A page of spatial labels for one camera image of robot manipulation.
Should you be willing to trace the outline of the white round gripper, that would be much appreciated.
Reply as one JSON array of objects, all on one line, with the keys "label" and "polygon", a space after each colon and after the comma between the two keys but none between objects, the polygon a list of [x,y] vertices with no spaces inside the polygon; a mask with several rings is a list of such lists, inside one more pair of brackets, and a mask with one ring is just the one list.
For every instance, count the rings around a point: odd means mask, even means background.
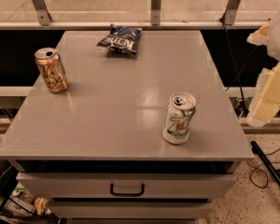
[{"label": "white round gripper", "polygon": [[[268,55],[280,61],[280,11],[246,40],[256,46],[267,45]],[[272,70],[263,68],[259,74],[255,95],[248,108],[247,123],[262,127],[280,110],[280,62]]]}]

